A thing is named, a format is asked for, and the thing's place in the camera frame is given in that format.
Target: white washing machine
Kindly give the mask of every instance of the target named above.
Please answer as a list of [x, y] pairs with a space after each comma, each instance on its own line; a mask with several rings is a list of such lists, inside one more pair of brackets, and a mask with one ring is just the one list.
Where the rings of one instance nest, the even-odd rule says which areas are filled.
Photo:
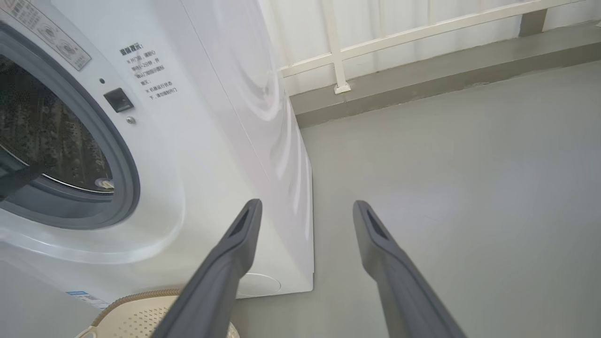
[[184, 285], [263, 201], [239, 297], [313, 288], [311, 164], [250, 0], [0, 0], [0, 257], [110, 303]]

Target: washing machine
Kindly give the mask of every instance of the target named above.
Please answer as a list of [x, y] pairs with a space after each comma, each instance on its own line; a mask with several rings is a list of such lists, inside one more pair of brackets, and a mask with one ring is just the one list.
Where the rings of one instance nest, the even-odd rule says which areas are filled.
[[239, 297], [313, 288], [311, 164], [252, 0], [0, 0], [0, 257], [111, 303], [183, 286], [252, 198]]

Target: white railing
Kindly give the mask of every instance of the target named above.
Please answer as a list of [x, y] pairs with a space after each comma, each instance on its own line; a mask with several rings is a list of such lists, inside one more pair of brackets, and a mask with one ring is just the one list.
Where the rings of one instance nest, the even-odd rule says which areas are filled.
[[[385, 20], [385, 0], [378, 0], [379, 5], [379, 34], [380, 37], [374, 40], [360, 43], [358, 45], [340, 48], [338, 41], [338, 31], [336, 28], [336, 17], [334, 13], [333, 0], [321, 0], [324, 17], [326, 19], [326, 28], [328, 31], [328, 40], [330, 53], [319, 55], [317, 57], [302, 60], [288, 66], [282, 67], [282, 75], [284, 77], [292, 76], [298, 73], [306, 72], [307, 70], [326, 66], [328, 64], [334, 64], [334, 73], [336, 75], [336, 87], [334, 92], [336, 94], [344, 93], [350, 90], [349, 84], [346, 82], [344, 75], [343, 60], [358, 57], [363, 54], [372, 53], [381, 49], [401, 45], [410, 41], [419, 40], [421, 38], [430, 37], [433, 35], [442, 34], [445, 32], [455, 31], [457, 29], [466, 28], [481, 23], [490, 21], [505, 19], [506, 17], [517, 16], [533, 11], [544, 10], [546, 8], [556, 7], [560, 5], [569, 4], [571, 2], [578, 2], [579, 0], [533, 0], [519, 2], [503, 7], [493, 8], [491, 10], [483, 10], [483, 1], [478, 0], [478, 13], [469, 14], [466, 16], [455, 17], [450, 20], [434, 22], [433, 19], [433, 8], [432, 0], [425, 0], [428, 2], [428, 25], [410, 29], [408, 31], [398, 32], [395, 34], [386, 34], [386, 20]], [[280, 34], [283, 34], [282, 22], [277, 13], [277, 0], [270, 0], [272, 9], [274, 10], [274, 21]], [[289, 48], [285, 37], [280, 36], [280, 42], [282, 43], [282, 49], [285, 56], [289, 60]]]

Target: small sticker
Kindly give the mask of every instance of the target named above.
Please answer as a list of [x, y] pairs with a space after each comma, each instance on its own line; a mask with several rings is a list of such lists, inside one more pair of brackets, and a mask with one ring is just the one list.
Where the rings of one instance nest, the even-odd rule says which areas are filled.
[[0, 8], [44, 40], [75, 69], [81, 70], [92, 60], [75, 41], [27, 0], [0, 1]]
[[150, 100], [160, 100], [177, 93], [177, 88], [170, 80], [171, 75], [156, 50], [136, 42], [122, 46], [119, 54]]
[[100, 310], [106, 309], [107, 306], [109, 305], [109, 303], [105, 302], [104, 300], [100, 300], [84, 291], [70, 291], [67, 293], [70, 294], [71, 296], [79, 298], [82, 301], [85, 301], [86, 303], [88, 303], [88, 304], [92, 305], [93, 307], [100, 309]]

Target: railing post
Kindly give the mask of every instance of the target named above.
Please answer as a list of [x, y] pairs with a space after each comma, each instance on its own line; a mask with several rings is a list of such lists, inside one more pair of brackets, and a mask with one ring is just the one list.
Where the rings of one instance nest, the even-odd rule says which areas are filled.
[[336, 73], [336, 87], [334, 88], [334, 93], [340, 94], [349, 91], [350, 86], [344, 77], [340, 43], [338, 42], [338, 28], [336, 27], [336, 16], [334, 15], [334, 3], [332, 0], [322, 0], [322, 6], [323, 13], [326, 17], [330, 51], [334, 61], [334, 73]]

